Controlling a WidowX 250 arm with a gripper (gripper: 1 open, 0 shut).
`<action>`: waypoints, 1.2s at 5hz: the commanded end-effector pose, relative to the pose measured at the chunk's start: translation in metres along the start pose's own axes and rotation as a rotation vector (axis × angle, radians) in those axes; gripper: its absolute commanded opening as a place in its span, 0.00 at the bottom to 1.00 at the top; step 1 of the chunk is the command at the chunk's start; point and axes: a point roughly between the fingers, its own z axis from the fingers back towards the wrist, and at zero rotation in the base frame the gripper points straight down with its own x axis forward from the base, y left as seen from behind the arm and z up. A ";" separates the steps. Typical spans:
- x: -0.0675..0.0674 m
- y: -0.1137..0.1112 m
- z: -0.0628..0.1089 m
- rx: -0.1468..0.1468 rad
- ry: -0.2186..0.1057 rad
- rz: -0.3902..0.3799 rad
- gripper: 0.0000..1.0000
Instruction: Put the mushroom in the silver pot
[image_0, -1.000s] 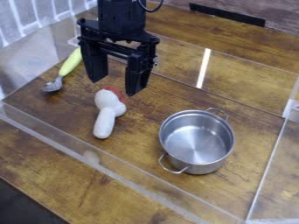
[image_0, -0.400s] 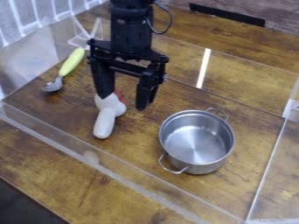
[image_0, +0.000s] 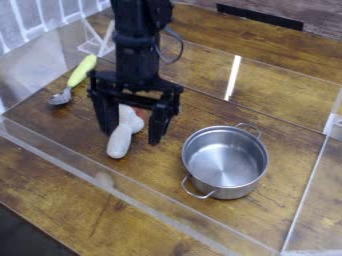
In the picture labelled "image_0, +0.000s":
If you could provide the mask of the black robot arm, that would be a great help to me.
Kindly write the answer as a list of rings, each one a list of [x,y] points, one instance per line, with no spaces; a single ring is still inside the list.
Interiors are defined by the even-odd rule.
[[[113,39],[117,45],[117,69],[93,70],[89,95],[102,131],[119,126],[122,104],[153,111],[149,143],[161,142],[171,118],[179,114],[183,86],[159,76],[161,32],[173,21],[171,0],[111,0],[115,15]]]

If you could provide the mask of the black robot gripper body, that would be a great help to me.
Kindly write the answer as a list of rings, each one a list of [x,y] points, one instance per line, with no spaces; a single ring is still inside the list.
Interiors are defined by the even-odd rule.
[[[117,39],[117,68],[93,70],[89,90],[95,113],[117,115],[119,104],[142,107],[155,113],[177,115],[183,87],[159,75],[161,36]]]

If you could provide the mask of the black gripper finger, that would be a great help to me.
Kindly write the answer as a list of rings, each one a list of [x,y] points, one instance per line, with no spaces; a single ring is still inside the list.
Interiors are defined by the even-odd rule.
[[[119,125],[119,103],[101,93],[93,93],[91,99],[99,127],[107,135],[111,135]]]
[[[149,143],[157,145],[161,142],[169,128],[174,112],[169,101],[159,101],[153,109],[149,121]]]

